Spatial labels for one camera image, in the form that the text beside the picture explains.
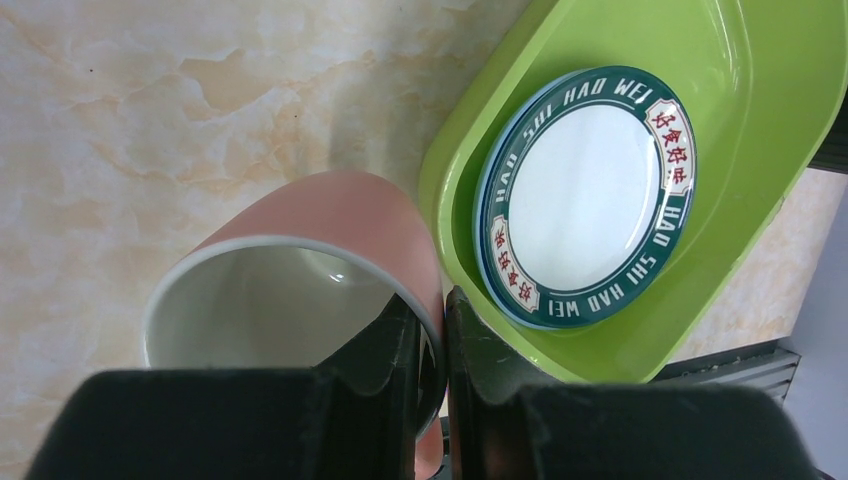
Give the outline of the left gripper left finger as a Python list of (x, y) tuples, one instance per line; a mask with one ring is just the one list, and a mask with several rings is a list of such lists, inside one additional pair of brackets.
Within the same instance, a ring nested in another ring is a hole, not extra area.
[(418, 321), (393, 297), (311, 368), (111, 370), (85, 380), (30, 479), (411, 479)]

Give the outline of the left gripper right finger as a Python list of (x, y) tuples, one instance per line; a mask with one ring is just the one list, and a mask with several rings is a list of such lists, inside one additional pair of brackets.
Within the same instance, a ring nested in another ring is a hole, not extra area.
[(448, 294), (449, 456), (456, 479), (815, 479), (765, 393), (723, 385), (564, 383)]

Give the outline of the blue plate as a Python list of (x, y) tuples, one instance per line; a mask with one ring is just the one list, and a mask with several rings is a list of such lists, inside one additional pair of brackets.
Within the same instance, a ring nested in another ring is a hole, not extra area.
[(473, 210), (473, 241), (475, 259), (477, 262), (478, 270), (480, 272), (480, 277), (485, 285), (484, 289), (487, 291), (491, 303), (502, 312), (504, 317), (509, 322), (515, 325), (520, 325), (522, 327), (542, 331), (561, 330), (561, 327), (536, 325), (523, 320), (517, 314), (514, 314), (498, 296), (498, 292), (495, 289), (493, 276), (489, 274), (486, 269), (484, 255), (484, 239), (482, 234), (482, 228), (485, 226), (486, 223), (487, 207), (490, 203), (490, 201), (487, 199), (489, 191), (488, 184), (490, 183), (490, 177), (492, 176), (492, 172), (496, 169), (495, 163), (499, 156), (499, 152), (502, 149), (503, 143), (506, 141), (507, 137), (510, 135), (511, 131), (516, 127), (516, 125), (521, 122), (521, 119), (525, 116), (525, 113), (530, 110), (535, 104), (537, 104), (539, 100), (547, 94), (548, 91), (557, 89), (561, 83), (565, 83), (569, 81), (572, 77), (582, 75), (584, 72), (588, 71), (590, 71), (590, 68), (575, 70), (550, 81), (549, 83), (538, 89), (531, 97), (525, 100), (520, 107), (515, 108), (512, 111), (512, 115), (510, 116), (509, 120), (500, 129), (497, 137), (493, 141), (492, 146), (487, 153), (481, 173), (478, 178), (478, 183), (475, 191), (475, 204)]

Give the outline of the pink mug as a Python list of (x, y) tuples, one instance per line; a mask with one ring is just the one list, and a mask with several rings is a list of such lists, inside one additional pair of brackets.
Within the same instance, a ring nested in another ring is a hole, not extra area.
[(380, 176), (313, 174), (248, 206), (164, 275), (145, 308), (142, 351), (152, 368), (311, 367), (392, 297), (411, 309), (433, 361), (414, 461), (425, 479), (443, 454), (440, 266), (416, 205)]

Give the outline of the green-rimmed white plate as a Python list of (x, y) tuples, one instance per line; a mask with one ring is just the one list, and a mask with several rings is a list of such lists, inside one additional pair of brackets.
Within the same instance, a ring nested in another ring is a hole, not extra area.
[(523, 320), (599, 323), (658, 277), (697, 178), (690, 118), (660, 78), (590, 68), (550, 90), (502, 145), (482, 228), (498, 296)]

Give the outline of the green plastic basin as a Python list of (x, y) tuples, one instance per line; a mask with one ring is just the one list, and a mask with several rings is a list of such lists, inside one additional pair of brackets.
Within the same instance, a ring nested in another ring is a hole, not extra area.
[[(630, 65), (681, 98), (698, 149), (694, 206), (646, 292), (587, 328), (511, 324), (473, 253), (483, 159), (534, 91), (572, 70)], [(843, 1), (533, 1), (424, 157), (419, 202), (448, 277), (491, 331), (566, 382), (644, 382), (745, 259), (828, 133), (847, 86)]]

